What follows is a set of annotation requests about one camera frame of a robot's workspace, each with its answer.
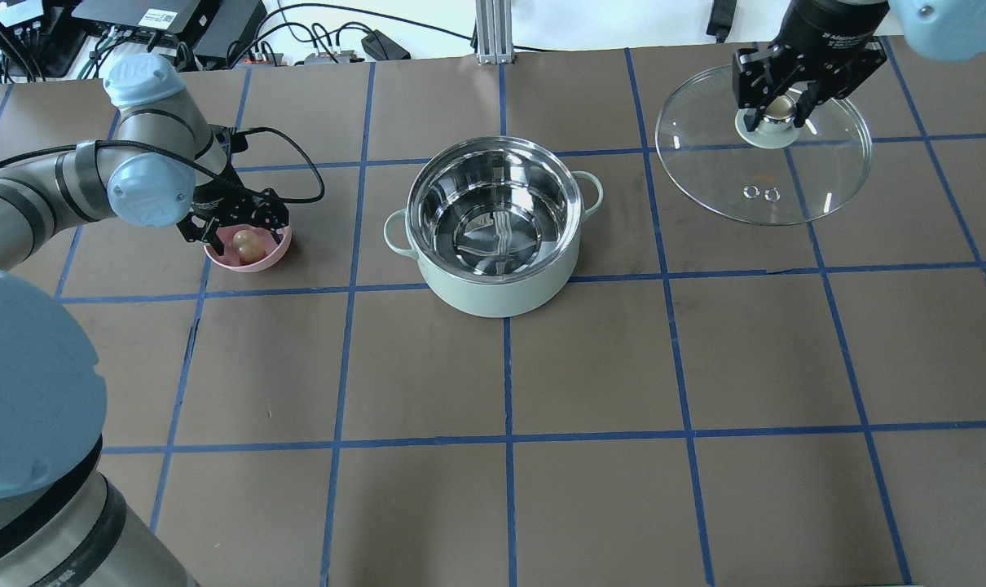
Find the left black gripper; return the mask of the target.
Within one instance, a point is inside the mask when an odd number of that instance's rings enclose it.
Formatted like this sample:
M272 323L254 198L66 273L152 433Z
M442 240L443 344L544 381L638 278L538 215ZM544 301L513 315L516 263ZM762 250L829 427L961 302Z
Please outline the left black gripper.
M187 242L200 242L216 254L225 252L225 244L218 236L223 227L247 224L275 234L289 225L289 211L275 191L246 190L242 193L216 185L195 190L190 213L175 227Z

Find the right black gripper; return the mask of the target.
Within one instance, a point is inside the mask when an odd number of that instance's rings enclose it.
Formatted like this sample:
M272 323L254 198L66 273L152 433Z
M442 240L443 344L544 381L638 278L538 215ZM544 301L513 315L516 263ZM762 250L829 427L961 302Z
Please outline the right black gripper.
M733 94L742 127L755 131L769 105L802 83L794 126L817 105L847 98L887 62L874 36L889 12L885 1L791 1L768 48L736 50Z

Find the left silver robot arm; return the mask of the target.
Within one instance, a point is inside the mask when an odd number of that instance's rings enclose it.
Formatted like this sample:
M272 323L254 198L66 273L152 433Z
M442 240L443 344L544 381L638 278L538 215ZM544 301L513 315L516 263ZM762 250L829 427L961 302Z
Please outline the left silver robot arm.
M0 586L196 586L102 471L107 387L86 331L20 274L64 232L116 219L173 229L227 255L233 232L280 256L287 205L232 166L246 133L214 126L165 57L140 53L101 83L112 137L0 160Z

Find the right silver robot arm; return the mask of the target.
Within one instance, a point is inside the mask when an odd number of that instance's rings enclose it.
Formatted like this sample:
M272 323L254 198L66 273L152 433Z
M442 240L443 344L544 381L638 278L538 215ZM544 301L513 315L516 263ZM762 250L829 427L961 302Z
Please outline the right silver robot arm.
M820 105L850 96L887 62L876 32L889 12L907 44L927 59L986 55L986 1L791 1L768 48L733 55L738 131L753 137L796 86L803 90L783 115L794 129Z

